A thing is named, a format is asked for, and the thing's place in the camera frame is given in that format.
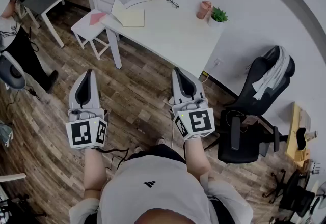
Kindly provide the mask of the black swivel chair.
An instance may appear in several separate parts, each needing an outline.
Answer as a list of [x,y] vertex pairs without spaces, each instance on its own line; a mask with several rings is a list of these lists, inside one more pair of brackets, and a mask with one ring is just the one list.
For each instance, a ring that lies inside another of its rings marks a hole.
[[310,209],[310,205],[313,202],[316,193],[308,191],[307,186],[310,180],[310,175],[302,175],[300,170],[296,170],[285,183],[286,171],[281,169],[282,178],[279,180],[277,174],[271,173],[274,177],[276,187],[268,194],[263,194],[263,198],[274,197],[269,200],[270,204],[273,204],[278,197],[282,197],[280,200],[279,208],[292,211],[299,217],[303,217]]

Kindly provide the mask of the pink booklet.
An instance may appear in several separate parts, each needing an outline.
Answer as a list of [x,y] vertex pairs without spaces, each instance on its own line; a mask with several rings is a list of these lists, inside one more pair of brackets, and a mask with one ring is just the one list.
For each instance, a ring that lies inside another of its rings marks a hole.
[[95,25],[95,24],[99,23],[100,20],[104,17],[106,17],[106,14],[103,12],[91,14],[89,25]]

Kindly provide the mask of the person's right forearm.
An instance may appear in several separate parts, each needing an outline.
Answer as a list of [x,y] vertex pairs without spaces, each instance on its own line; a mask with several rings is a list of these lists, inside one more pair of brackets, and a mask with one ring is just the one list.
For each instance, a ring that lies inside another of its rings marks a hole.
[[184,144],[187,170],[199,181],[203,174],[211,171],[211,164],[205,154],[202,141],[200,138],[195,138],[186,140]]

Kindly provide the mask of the standing fan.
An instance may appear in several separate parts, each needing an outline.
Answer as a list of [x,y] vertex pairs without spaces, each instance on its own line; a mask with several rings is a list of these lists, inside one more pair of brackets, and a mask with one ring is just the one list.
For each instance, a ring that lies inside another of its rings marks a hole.
[[326,208],[326,181],[323,182],[322,184],[319,184],[319,182],[316,181],[311,191],[315,193],[316,199],[311,206],[310,214],[312,214],[316,208],[318,209]]

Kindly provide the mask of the person's black shorts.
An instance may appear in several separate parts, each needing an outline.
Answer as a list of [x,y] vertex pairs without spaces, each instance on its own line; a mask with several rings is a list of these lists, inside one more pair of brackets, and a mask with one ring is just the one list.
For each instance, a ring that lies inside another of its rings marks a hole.
[[147,151],[140,151],[134,153],[128,158],[128,160],[140,158],[148,155],[163,157],[163,158],[179,161],[186,164],[186,161],[176,151],[174,151],[172,148],[168,147],[165,144],[151,146]]

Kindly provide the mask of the black desk item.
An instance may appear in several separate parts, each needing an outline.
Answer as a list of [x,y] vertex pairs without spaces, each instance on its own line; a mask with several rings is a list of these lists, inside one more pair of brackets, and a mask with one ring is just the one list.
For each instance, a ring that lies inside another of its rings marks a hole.
[[299,128],[296,132],[298,150],[303,150],[306,147],[305,134],[306,134],[306,128]]

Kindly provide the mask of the grey-white cloth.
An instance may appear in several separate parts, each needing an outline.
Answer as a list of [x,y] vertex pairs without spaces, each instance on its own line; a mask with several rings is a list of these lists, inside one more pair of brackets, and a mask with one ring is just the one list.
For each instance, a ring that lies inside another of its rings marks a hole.
[[260,78],[252,83],[256,94],[253,96],[256,100],[260,100],[267,88],[275,89],[281,82],[290,62],[290,55],[282,47],[278,46],[280,52],[276,63]]

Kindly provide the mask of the white table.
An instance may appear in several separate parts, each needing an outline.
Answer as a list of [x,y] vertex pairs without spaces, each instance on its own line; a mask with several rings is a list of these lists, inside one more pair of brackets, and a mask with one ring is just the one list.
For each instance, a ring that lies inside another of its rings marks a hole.
[[166,0],[130,0],[126,6],[145,10],[144,27],[123,27],[112,14],[101,22],[112,44],[111,50],[118,68],[122,65],[115,33],[200,77],[217,46],[222,26],[210,27],[194,12],[182,6],[176,9]]

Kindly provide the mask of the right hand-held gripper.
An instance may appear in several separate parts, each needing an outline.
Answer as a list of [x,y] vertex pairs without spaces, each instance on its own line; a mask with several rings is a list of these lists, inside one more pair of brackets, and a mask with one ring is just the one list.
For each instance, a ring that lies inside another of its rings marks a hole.
[[203,138],[215,131],[213,108],[208,107],[202,83],[188,71],[172,71],[173,122],[183,139]]

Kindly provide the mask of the cream-paged notebook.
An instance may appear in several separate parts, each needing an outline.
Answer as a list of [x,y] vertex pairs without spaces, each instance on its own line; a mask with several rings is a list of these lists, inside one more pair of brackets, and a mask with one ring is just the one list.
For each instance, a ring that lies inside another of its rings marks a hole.
[[120,0],[114,0],[111,14],[122,24],[123,27],[145,26],[145,10],[128,9]]

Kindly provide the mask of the light wooden desk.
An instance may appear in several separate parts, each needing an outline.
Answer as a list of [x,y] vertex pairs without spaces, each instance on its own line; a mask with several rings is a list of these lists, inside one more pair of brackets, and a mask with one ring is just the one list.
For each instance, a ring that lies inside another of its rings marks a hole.
[[302,167],[304,165],[304,160],[295,161],[295,154],[298,150],[296,133],[300,126],[306,128],[306,131],[309,132],[311,129],[311,118],[305,110],[303,110],[296,102],[293,102],[292,119],[285,154],[292,159],[298,167]]

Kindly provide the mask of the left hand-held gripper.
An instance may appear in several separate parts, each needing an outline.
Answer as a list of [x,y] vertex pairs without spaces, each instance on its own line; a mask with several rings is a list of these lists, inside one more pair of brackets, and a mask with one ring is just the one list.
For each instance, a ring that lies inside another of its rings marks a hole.
[[100,108],[95,72],[88,69],[74,83],[69,93],[69,122],[66,123],[71,148],[102,148],[107,121]]

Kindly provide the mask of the white wooden chair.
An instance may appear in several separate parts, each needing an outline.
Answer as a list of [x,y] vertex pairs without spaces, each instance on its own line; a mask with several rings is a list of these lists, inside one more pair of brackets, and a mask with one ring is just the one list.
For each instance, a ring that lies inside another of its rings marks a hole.
[[114,0],[93,0],[94,9],[75,23],[71,30],[73,31],[81,48],[84,49],[87,43],[90,43],[96,58],[99,60],[100,56],[105,53],[110,47],[109,43],[106,43],[98,38],[98,36],[105,30],[105,26],[101,24],[102,18],[99,23],[95,25],[89,25],[91,14],[105,13],[108,16],[111,13]]

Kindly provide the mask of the green plant in white pot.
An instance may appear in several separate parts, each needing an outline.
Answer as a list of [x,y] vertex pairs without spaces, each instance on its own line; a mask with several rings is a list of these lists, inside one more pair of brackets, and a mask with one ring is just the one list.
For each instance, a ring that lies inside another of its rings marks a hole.
[[228,21],[229,19],[226,15],[226,12],[224,12],[220,8],[212,7],[210,18],[208,20],[208,25],[210,27],[219,27],[220,25]]

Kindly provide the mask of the person's white t-shirt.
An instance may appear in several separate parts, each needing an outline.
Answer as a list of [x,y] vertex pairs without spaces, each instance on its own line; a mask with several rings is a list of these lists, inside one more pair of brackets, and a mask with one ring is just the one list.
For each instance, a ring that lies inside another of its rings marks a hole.
[[253,209],[221,180],[199,179],[180,161],[147,155],[131,159],[104,186],[100,199],[69,210],[71,224],[134,224],[151,209],[171,210],[195,224],[250,224]]

